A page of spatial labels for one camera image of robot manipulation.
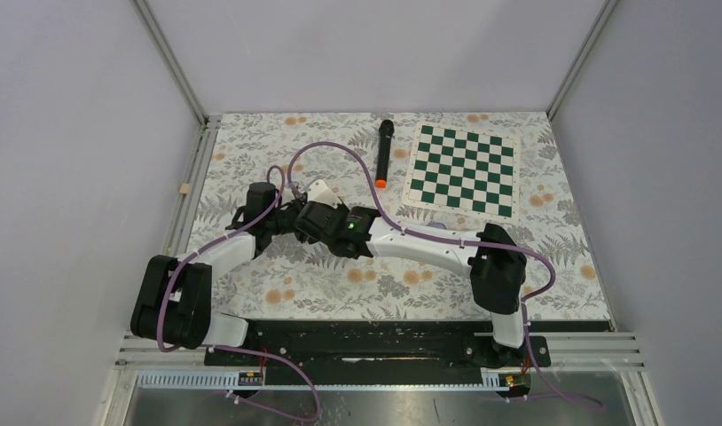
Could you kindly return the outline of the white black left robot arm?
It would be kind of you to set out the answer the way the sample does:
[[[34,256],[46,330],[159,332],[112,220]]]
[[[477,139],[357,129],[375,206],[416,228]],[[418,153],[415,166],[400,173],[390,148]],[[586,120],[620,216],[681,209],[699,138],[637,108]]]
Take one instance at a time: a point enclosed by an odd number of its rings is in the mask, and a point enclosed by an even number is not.
[[[294,233],[305,202],[303,195],[283,201],[275,185],[253,183],[222,236],[187,255],[152,257],[132,312],[131,333],[160,341],[164,351],[226,346],[238,364],[255,361],[258,338],[247,332],[246,319],[216,311],[213,286],[260,256],[274,237]]]

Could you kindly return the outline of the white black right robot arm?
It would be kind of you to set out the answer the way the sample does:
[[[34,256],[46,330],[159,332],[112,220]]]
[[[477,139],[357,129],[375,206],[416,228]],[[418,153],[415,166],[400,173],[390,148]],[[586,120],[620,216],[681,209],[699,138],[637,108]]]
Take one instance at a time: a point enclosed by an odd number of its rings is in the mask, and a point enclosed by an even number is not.
[[[527,259],[502,227],[487,224],[480,232],[453,232],[391,224],[378,209],[309,201],[294,228],[337,257],[400,258],[458,274],[470,283],[475,303],[490,314],[497,360],[514,366],[528,355],[519,307]]]

